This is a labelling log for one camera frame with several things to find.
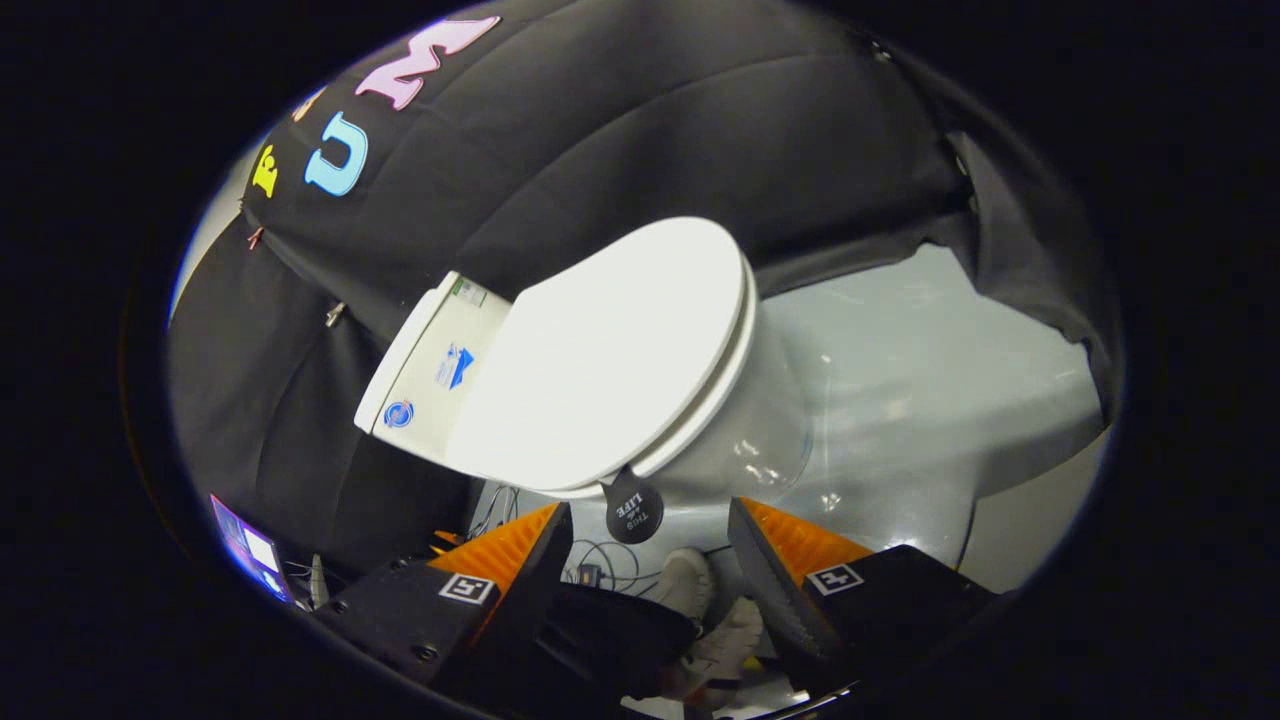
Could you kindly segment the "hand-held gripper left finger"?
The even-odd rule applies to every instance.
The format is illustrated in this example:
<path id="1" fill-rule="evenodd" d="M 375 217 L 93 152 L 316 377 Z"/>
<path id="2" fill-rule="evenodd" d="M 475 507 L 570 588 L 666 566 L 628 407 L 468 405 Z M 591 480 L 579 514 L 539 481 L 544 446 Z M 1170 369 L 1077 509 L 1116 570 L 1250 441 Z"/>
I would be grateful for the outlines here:
<path id="1" fill-rule="evenodd" d="M 434 559 L 394 559 L 314 616 L 416 688 L 494 702 L 545 624 L 572 542 L 570 505 L 548 503 Z"/>

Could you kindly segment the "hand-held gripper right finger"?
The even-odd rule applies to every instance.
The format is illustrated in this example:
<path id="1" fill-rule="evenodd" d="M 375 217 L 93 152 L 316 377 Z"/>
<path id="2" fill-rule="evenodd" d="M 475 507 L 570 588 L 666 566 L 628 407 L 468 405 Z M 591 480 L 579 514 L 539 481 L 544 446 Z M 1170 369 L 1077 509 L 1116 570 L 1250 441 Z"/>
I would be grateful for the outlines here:
<path id="1" fill-rule="evenodd" d="M 727 537 L 783 671 L 814 696 L 896 682 L 998 601 L 914 546 L 870 550 L 755 498 L 731 500 Z"/>

